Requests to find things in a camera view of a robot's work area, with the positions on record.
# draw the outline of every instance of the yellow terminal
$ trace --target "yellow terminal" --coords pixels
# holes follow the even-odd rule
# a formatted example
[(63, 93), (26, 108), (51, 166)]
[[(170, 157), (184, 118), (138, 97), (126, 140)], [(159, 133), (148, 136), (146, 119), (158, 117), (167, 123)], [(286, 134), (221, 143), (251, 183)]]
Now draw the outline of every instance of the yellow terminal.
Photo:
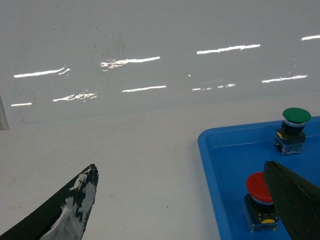
[(262, 224), (273, 224), (274, 222), (275, 222), (275, 220), (273, 220), (273, 219), (265, 219), (261, 223)]

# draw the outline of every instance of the red push button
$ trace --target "red push button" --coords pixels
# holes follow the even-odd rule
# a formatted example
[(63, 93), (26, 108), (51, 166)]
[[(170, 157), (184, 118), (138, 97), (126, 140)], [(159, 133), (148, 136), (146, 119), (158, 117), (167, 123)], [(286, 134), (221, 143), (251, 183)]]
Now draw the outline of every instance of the red push button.
[(245, 186), (251, 197), (253, 197), (255, 200), (267, 205), (273, 203), (264, 179), (264, 173), (262, 171), (251, 174), (247, 178)]

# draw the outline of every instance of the white table surface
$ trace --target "white table surface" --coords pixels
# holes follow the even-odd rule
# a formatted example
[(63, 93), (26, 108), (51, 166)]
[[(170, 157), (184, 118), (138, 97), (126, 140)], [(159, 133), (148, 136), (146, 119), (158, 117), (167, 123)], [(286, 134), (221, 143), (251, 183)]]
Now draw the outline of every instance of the white table surface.
[(0, 234), (94, 163), (84, 240), (218, 240), (199, 134), (281, 120), (289, 107), (318, 116), (319, 101), (308, 94), (0, 131)]

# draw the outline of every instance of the glossy white surface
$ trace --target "glossy white surface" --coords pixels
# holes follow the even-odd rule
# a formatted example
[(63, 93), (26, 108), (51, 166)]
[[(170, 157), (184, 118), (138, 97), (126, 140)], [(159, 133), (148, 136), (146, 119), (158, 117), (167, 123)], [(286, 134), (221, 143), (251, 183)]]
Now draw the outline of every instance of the glossy white surface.
[(11, 129), (320, 91), (320, 2), (0, 3)]

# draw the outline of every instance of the blue tray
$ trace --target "blue tray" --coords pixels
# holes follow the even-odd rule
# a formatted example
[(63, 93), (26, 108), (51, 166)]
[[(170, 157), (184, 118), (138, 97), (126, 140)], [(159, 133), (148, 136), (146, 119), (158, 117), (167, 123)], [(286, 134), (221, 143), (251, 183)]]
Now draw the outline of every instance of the blue tray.
[(320, 186), (320, 116), (306, 123), (302, 153), (282, 155), (274, 146), (282, 121), (212, 128), (198, 137), (203, 168), (221, 240), (290, 240), (284, 225), (250, 233), (243, 213), (247, 177), (277, 161)]

